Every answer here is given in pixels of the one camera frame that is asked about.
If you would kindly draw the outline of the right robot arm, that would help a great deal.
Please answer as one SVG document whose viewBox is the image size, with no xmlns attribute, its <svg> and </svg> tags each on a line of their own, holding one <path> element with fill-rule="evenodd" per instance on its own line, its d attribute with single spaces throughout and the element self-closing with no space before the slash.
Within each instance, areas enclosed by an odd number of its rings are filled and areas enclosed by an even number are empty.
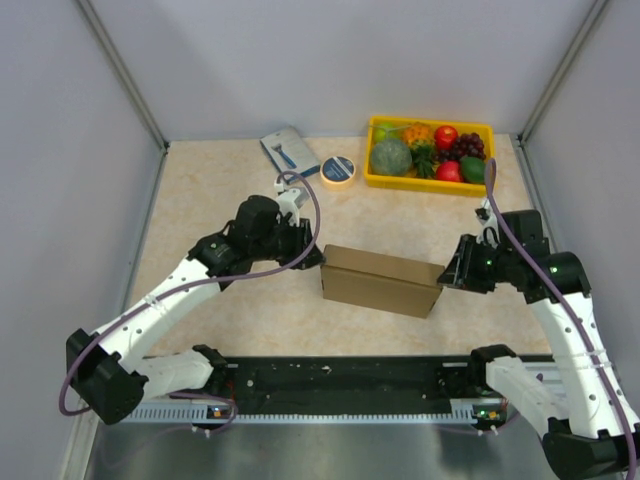
<svg viewBox="0 0 640 480">
<path fill-rule="evenodd" d="M 524 297 L 551 348 L 564 394 L 558 396 L 504 344 L 474 349 L 467 384 L 496 392 L 540 438 L 560 479 L 592 479 L 639 467 L 639 416 L 626 400 L 599 334 L 591 286 L 578 257 L 554 253 L 536 210 L 475 211 L 482 227 L 461 236 L 439 276 L 442 287 L 487 294 L 505 283 Z"/>
</svg>

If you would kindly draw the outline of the brown cardboard box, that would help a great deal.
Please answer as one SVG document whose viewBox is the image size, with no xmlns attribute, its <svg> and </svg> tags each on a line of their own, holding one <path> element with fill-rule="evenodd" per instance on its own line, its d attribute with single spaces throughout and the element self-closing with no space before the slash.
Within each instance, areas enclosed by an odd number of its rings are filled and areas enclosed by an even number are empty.
<svg viewBox="0 0 640 480">
<path fill-rule="evenodd" d="M 324 256 L 326 300 L 424 319 L 442 292 L 442 265 L 337 245 L 326 246 Z"/>
</svg>

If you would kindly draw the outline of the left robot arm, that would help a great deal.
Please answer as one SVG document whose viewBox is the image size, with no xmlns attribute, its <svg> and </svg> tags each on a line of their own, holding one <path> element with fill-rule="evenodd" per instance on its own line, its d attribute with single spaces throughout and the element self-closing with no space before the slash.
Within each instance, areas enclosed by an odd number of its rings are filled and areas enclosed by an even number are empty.
<svg viewBox="0 0 640 480">
<path fill-rule="evenodd" d="M 302 187 L 274 199 L 251 195 L 234 219 L 200 238 L 177 267 L 125 313 L 91 333 L 78 329 L 66 340 L 64 389 L 73 389 L 105 424 L 128 417 L 143 402 L 183 390 L 216 396 L 226 387 L 224 358 L 205 345 L 182 353 L 149 356 L 171 328 L 232 283 L 255 279 L 257 262 L 277 271 L 320 265 L 318 219 L 300 215 L 316 197 Z"/>
</svg>

